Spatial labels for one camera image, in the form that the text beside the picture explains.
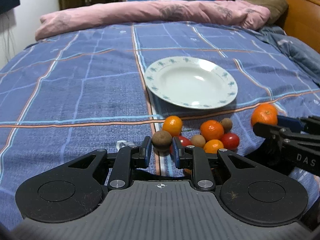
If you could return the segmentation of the pink rolled duvet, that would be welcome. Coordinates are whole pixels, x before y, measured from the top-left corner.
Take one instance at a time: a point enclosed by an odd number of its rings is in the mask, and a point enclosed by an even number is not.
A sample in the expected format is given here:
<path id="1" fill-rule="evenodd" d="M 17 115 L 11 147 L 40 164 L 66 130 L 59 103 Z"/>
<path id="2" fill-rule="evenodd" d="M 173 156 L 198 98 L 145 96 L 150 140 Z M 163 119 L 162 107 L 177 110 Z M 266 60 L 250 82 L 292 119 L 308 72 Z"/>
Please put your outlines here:
<path id="1" fill-rule="evenodd" d="M 35 40 L 71 31 L 131 22 L 190 21 L 257 30 L 268 21 L 270 15 L 267 7 L 242 0 L 149 0 L 94 4 L 41 16 Z"/>

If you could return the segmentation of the brown kiwi fruit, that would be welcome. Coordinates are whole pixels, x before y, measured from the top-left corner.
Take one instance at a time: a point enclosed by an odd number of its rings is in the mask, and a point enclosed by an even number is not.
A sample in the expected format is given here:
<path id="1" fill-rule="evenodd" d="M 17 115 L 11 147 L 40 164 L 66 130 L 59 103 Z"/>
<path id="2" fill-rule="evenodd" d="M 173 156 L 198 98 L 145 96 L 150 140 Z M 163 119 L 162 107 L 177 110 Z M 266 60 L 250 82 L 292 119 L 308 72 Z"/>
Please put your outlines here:
<path id="1" fill-rule="evenodd" d="M 159 150 L 167 150 L 172 145 L 172 136 L 167 131 L 157 131 L 151 138 L 152 144 Z"/>

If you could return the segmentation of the brown pillow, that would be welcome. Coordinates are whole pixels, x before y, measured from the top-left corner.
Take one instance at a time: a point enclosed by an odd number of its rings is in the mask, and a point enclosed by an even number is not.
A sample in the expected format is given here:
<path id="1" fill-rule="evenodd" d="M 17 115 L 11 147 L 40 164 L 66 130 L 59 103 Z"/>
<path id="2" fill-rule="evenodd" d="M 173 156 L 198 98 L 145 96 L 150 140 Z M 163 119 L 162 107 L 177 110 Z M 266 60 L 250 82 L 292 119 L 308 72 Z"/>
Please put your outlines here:
<path id="1" fill-rule="evenodd" d="M 273 25 L 287 11 L 289 5 L 287 0 L 244 0 L 246 2 L 266 7 L 270 11 L 268 25 Z"/>

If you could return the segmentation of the white floral ceramic plate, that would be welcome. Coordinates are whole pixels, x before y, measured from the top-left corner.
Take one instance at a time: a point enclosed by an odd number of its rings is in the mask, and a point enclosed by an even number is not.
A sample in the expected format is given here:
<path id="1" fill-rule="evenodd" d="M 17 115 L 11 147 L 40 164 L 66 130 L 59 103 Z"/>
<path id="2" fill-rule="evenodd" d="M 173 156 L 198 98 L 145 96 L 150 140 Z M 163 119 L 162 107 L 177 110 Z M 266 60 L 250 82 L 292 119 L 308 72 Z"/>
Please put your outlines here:
<path id="1" fill-rule="evenodd" d="M 217 109 L 233 102 L 238 85 L 227 70 L 208 60 L 173 56 L 148 66 L 146 87 L 160 99 L 190 109 Z"/>

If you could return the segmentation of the wooden headboard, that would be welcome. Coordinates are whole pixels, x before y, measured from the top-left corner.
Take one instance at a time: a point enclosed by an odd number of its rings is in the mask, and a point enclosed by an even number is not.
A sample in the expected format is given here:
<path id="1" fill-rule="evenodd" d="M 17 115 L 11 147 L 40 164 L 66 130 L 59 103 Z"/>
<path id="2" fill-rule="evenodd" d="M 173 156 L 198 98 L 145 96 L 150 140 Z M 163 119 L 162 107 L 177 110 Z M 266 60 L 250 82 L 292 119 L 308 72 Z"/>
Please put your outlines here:
<path id="1" fill-rule="evenodd" d="M 286 0 L 289 7 L 274 23 L 315 51 L 319 51 L 319 0 Z"/>

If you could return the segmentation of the red cherry tomato left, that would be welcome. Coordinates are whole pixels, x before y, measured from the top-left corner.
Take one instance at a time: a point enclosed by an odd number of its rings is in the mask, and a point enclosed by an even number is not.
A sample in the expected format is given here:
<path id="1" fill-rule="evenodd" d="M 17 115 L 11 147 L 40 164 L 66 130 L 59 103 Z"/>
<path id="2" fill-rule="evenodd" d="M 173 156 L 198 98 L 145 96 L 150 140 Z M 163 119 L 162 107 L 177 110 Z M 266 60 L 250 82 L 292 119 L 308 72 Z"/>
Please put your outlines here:
<path id="1" fill-rule="evenodd" d="M 180 140 L 181 145 L 184 147 L 188 146 L 188 145 L 193 145 L 192 142 L 186 137 L 179 135 L 178 139 Z M 173 155 L 173 153 L 174 153 L 174 150 L 173 150 L 172 146 L 170 146 L 170 154 Z"/>

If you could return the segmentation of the tan longan fruit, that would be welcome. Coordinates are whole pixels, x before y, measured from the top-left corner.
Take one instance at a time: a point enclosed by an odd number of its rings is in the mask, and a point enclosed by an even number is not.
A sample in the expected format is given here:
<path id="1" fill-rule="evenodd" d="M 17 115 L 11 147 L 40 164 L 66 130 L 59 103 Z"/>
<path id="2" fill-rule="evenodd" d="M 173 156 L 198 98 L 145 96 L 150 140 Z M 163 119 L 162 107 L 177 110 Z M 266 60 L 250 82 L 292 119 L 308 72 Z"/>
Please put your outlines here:
<path id="1" fill-rule="evenodd" d="M 203 148 L 204 145 L 206 144 L 205 138 L 200 134 L 193 135 L 192 138 L 190 139 L 190 142 L 194 146 L 200 147 L 200 148 Z"/>

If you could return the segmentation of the large orange mandarin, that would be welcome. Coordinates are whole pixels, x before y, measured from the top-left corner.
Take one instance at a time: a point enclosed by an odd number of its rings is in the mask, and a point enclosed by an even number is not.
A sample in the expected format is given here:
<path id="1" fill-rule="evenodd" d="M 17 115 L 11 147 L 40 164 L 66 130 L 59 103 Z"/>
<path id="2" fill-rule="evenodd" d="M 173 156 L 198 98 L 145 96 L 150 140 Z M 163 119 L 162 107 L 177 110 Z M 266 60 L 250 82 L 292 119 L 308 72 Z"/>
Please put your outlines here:
<path id="1" fill-rule="evenodd" d="M 259 105 L 252 113 L 251 116 L 251 126 L 256 123 L 277 125 L 278 123 L 278 111 L 274 105 L 264 103 Z"/>

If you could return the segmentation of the red cherry tomato right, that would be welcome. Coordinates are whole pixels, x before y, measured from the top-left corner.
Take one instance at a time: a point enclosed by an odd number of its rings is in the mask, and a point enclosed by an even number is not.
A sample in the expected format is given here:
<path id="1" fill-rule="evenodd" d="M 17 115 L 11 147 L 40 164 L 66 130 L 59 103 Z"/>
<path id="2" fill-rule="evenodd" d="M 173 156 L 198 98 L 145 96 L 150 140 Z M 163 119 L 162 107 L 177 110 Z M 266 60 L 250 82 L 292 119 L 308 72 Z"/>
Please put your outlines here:
<path id="1" fill-rule="evenodd" d="M 224 134 L 220 140 L 223 143 L 224 148 L 228 150 L 234 150 L 238 148 L 240 144 L 239 137 L 236 134 L 231 132 Z"/>

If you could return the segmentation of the red cherry tomato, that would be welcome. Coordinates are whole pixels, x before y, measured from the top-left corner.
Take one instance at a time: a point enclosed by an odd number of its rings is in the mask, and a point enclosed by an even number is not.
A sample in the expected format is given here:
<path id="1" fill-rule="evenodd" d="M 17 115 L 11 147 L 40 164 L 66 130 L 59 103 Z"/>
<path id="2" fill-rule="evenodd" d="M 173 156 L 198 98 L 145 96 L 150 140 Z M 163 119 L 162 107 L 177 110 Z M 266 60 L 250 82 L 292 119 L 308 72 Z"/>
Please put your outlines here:
<path id="1" fill-rule="evenodd" d="M 234 150 L 238 148 L 240 144 L 239 137 L 236 134 L 231 132 L 224 134 L 220 140 L 223 143 L 224 148 L 228 150 Z"/>
<path id="2" fill-rule="evenodd" d="M 188 145 L 193 145 L 192 142 L 186 137 L 179 135 L 178 139 L 180 140 L 181 145 L 184 147 L 188 146 Z M 173 153 L 174 153 L 174 150 L 173 150 L 172 146 L 170 146 L 170 154 L 173 155 Z"/>

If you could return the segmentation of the blue plaid bed sheet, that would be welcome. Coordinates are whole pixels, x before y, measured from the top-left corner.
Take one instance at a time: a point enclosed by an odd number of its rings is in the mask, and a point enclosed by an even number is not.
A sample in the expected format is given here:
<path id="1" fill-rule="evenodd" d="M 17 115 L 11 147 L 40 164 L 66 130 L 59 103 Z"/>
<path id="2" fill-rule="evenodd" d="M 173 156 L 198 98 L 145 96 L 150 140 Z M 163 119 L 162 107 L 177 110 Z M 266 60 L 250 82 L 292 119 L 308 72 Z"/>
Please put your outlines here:
<path id="1" fill-rule="evenodd" d="M 197 111 L 146 90 L 150 64 L 191 56 L 218 64 L 238 84 L 229 106 Z M 262 143 L 250 119 L 261 103 L 290 117 L 319 115 L 319 87 L 287 56 L 239 28 L 191 22 L 122 24 L 32 44 L 1 70 L 1 222 L 22 217 L 17 188 L 28 178 L 97 148 L 140 144 L 171 115 L 191 138 L 207 120 L 230 118 L 238 153 Z"/>

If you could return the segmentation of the small brown longan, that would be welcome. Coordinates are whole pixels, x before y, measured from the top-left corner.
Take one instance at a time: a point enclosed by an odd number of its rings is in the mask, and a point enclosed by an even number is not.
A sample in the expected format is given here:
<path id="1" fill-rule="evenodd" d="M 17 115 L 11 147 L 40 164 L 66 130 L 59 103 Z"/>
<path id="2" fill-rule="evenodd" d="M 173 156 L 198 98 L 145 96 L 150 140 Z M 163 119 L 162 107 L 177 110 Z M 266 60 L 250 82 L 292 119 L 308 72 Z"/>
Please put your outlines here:
<path id="1" fill-rule="evenodd" d="M 223 127 L 224 133 L 231 131 L 233 127 L 233 122 L 230 118 L 224 118 L 220 121 L 221 126 Z"/>

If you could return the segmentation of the small orange kumquat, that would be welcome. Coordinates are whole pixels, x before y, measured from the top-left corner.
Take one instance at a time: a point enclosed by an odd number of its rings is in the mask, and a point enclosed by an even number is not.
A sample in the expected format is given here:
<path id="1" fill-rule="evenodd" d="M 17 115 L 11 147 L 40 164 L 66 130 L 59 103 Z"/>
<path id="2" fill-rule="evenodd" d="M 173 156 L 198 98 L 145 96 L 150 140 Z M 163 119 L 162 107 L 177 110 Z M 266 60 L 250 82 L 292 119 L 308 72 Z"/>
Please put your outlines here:
<path id="1" fill-rule="evenodd" d="M 203 149 L 206 153 L 217 154 L 217 151 L 221 148 L 224 148 L 223 143 L 220 140 L 213 139 L 204 145 Z"/>

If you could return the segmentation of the blue grey crumpled blanket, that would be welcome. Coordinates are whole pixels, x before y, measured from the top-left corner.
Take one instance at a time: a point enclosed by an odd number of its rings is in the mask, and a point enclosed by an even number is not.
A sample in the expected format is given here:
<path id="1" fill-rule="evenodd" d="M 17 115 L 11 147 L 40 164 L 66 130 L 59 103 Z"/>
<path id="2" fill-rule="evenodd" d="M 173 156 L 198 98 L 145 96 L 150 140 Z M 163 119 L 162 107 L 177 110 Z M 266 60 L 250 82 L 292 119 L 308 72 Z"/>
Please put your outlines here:
<path id="1" fill-rule="evenodd" d="M 319 86 L 320 55 L 317 51 L 301 40 L 288 36 L 281 27 L 275 25 L 262 27 L 255 36 L 287 56 Z"/>

